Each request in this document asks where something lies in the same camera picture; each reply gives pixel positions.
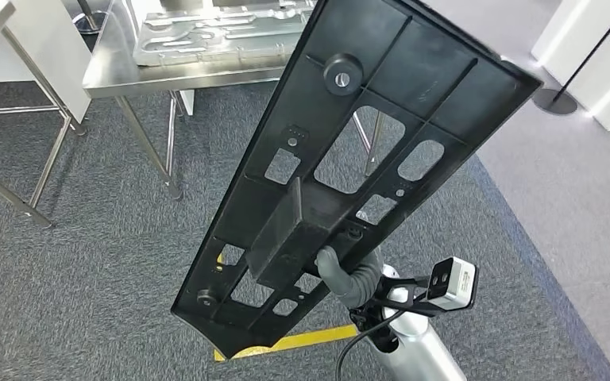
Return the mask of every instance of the yellow floor tape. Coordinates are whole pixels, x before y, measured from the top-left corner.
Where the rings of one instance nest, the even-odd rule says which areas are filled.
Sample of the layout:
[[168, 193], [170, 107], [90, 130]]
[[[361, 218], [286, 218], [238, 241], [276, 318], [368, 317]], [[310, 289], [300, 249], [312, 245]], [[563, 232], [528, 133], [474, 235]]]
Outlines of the yellow floor tape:
[[[342, 327], [335, 327], [329, 329], [321, 329], [319, 331], [311, 331], [305, 333], [299, 333], [293, 336], [286, 336], [282, 340], [277, 341], [277, 344], [268, 347], [251, 347], [237, 353], [233, 356], [233, 359], [239, 359], [241, 357], [262, 355], [264, 353], [272, 353], [285, 351], [287, 349], [294, 349], [300, 347], [307, 347], [309, 345], [327, 343], [329, 341], [336, 341], [346, 339], [348, 337], [354, 337], [357, 335], [357, 327], [354, 324], [343, 325]], [[214, 360], [225, 361], [221, 353], [214, 350]]]

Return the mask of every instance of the black cable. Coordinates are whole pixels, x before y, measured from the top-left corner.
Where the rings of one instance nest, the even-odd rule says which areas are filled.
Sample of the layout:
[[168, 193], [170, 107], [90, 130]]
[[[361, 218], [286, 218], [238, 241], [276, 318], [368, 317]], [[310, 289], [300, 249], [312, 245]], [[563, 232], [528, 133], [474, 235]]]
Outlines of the black cable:
[[405, 311], [399, 311], [396, 314], [393, 314], [389, 319], [382, 321], [380, 324], [372, 327], [371, 329], [367, 329], [364, 332], [359, 333], [355, 338], [353, 338], [349, 343], [347, 343], [347, 345], [342, 349], [342, 352], [340, 352], [340, 355], [338, 356], [338, 362], [335, 364], [335, 381], [342, 380], [342, 361], [345, 360], [345, 356], [347, 356], [347, 353], [350, 351], [350, 349], [352, 349], [352, 347], [356, 343], [361, 341], [364, 337], [367, 337], [369, 334], [376, 332], [377, 330], [389, 325], [389, 323], [391, 323], [392, 321], [395, 321], [399, 316], [403, 315], [404, 312]]

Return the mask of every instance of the rectangular cutout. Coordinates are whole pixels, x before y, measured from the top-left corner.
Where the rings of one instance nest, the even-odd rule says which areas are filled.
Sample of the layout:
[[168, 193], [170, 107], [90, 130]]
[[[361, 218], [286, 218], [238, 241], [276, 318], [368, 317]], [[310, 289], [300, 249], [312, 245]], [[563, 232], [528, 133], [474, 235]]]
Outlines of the rectangular cutout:
[[[359, 125], [353, 116], [315, 170], [317, 181], [346, 194], [358, 191], [366, 175], [376, 170], [406, 130], [403, 123], [371, 106], [359, 107], [354, 114]], [[369, 171], [366, 170], [369, 153], [359, 128], [373, 147], [371, 152], [374, 152], [375, 160], [370, 164]]]
[[445, 150], [443, 145], [435, 140], [425, 140], [417, 144], [399, 166], [399, 176], [408, 181], [420, 180], [438, 163]]
[[357, 218], [377, 225], [390, 210], [394, 209], [396, 201], [374, 194], [357, 212]]
[[249, 272], [240, 279], [230, 298], [251, 307], [261, 307], [272, 294], [273, 289], [254, 282]]
[[217, 262], [225, 264], [226, 266], [234, 266], [240, 260], [242, 254], [244, 254], [244, 249], [226, 244], [225, 248], [223, 248], [221, 254], [218, 256]]
[[316, 276], [304, 273], [298, 278], [298, 281], [295, 282], [295, 286], [298, 287], [305, 294], [309, 294], [314, 290], [321, 282], [321, 279]]
[[279, 148], [275, 153], [268, 169], [265, 171], [265, 178], [285, 185], [293, 176], [293, 172], [300, 164], [300, 159], [289, 151]]
[[275, 304], [275, 308], [272, 309], [272, 312], [280, 316], [288, 316], [297, 306], [298, 303], [292, 301], [291, 299], [282, 299]]

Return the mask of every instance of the black pole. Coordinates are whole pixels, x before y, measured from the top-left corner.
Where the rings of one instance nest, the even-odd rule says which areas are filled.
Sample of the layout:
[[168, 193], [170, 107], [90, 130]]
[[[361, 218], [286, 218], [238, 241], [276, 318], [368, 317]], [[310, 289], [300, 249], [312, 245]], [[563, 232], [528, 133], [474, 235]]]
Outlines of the black pole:
[[585, 60], [583, 60], [583, 62], [581, 62], [581, 65], [574, 72], [574, 74], [572, 74], [572, 76], [569, 77], [569, 79], [565, 83], [565, 86], [563, 86], [562, 89], [560, 89], [560, 91], [558, 91], [558, 93], [555, 95], [555, 97], [553, 97], [553, 102], [556, 102], [558, 100], [558, 98], [560, 98], [562, 96], [562, 94], [565, 93], [565, 91], [567, 90], [567, 87], [572, 83], [572, 81], [574, 81], [574, 79], [576, 78], [578, 73], [581, 71], [581, 69], [583, 69], [583, 67], [588, 63], [588, 61], [590, 61], [590, 59], [593, 57], [595, 52], [597, 52], [597, 49], [600, 48], [600, 46], [604, 43], [604, 40], [606, 40], [607, 37], [609, 37], [609, 35], [610, 35], [610, 27], [607, 30], [607, 32], [604, 34], [604, 36], [602, 36], [602, 38], [600, 38], [600, 41], [597, 42], [597, 44], [595, 45], [595, 48], [593, 48], [593, 50], [591, 50], [590, 53], [588, 53], [588, 56], [585, 57]]

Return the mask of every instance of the metal stand base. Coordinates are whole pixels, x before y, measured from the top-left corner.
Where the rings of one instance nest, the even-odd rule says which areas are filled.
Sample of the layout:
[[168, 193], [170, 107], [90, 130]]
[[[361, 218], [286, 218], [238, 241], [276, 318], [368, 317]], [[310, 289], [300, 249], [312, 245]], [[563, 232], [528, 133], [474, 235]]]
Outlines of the metal stand base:
[[578, 109], [577, 101], [567, 93], [562, 93], [555, 99], [558, 92], [553, 89], [541, 89], [535, 93], [532, 101], [539, 109], [553, 115], [569, 115]]
[[78, 29], [80, 34], [92, 35], [98, 34], [100, 30], [102, 30], [102, 25], [104, 25], [104, 20], [106, 19], [106, 13], [101, 10], [97, 10], [92, 13], [92, 17], [95, 19], [95, 23], [97, 25], [96, 29], [93, 29], [90, 26], [90, 23], [87, 22], [87, 17], [84, 13], [79, 14], [78, 16], [73, 18], [73, 22], [75, 28]]

